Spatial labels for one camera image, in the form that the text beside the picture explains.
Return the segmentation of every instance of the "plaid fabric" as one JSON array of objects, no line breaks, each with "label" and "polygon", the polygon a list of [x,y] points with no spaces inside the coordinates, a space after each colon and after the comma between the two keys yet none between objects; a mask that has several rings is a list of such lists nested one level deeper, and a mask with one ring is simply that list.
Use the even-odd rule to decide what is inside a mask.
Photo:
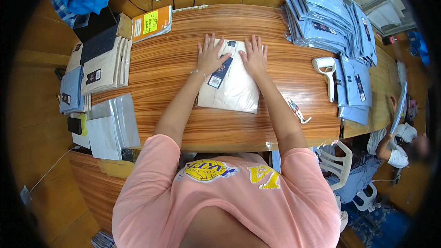
[{"label": "plaid fabric", "polygon": [[54,7],[58,16],[66,22],[69,27],[73,28],[75,24],[75,20],[77,19],[77,15],[69,12],[66,6],[63,4],[61,0],[51,0],[52,6]]}]

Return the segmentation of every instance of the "orange notebook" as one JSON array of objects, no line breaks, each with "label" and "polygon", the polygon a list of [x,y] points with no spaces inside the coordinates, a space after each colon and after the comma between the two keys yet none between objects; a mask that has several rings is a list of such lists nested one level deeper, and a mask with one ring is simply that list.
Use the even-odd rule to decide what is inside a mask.
[{"label": "orange notebook", "polygon": [[132,23],[133,43],[168,33],[172,29],[172,14],[172,6],[166,6],[134,17]]}]

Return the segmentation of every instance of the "white t-shirt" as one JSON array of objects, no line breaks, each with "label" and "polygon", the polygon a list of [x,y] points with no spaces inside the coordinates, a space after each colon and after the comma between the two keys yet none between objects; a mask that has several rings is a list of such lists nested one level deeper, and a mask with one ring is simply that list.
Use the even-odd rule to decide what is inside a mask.
[{"label": "white t-shirt", "polygon": [[[370,134],[369,142],[367,143],[367,152],[375,155],[378,144],[384,136],[386,136],[386,128],[372,132]],[[405,123],[399,124],[396,127],[395,136],[399,136],[405,142],[410,143],[418,136],[418,134],[414,127]],[[389,144],[387,145],[387,149],[392,150],[392,154],[390,155],[388,161],[390,165],[394,166],[395,168],[404,168],[409,164],[406,152],[399,145],[396,144],[395,138],[389,142]]]}]

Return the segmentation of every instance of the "white plastic chair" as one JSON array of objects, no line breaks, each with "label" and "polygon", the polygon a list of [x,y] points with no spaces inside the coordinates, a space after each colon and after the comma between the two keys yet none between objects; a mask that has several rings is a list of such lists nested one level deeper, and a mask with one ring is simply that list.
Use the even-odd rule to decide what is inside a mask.
[{"label": "white plastic chair", "polygon": [[321,149],[317,150],[319,154],[318,157],[322,161],[320,163],[320,167],[322,169],[332,172],[340,179],[338,183],[330,186],[331,190],[333,191],[343,187],[346,184],[352,164],[352,151],[341,141],[338,141],[336,144],[341,148],[342,151],[345,152],[345,157],[335,157],[327,152],[323,152]]},{"label": "white plastic chair", "polygon": [[372,194],[370,196],[367,196],[363,190],[356,194],[356,196],[358,196],[363,201],[363,205],[358,205],[355,199],[353,200],[359,211],[366,211],[371,205],[375,204],[374,201],[375,198],[377,198],[377,188],[372,184],[372,182],[369,183],[368,186],[372,188]]}]

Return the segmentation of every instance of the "scissors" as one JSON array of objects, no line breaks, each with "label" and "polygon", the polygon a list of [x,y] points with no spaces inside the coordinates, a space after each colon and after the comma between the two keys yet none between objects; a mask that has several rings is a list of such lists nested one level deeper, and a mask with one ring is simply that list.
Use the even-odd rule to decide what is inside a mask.
[{"label": "scissors", "polygon": [[299,109],[299,106],[297,106],[295,104],[295,102],[293,102],[292,100],[289,100],[288,104],[289,104],[290,108],[292,109],[292,111],[294,111],[294,113],[297,115],[297,117],[299,117],[301,124],[306,124],[307,122],[309,122],[310,119],[312,119],[312,117],[309,117],[307,120],[305,120],[305,118],[303,117],[303,115]]}]

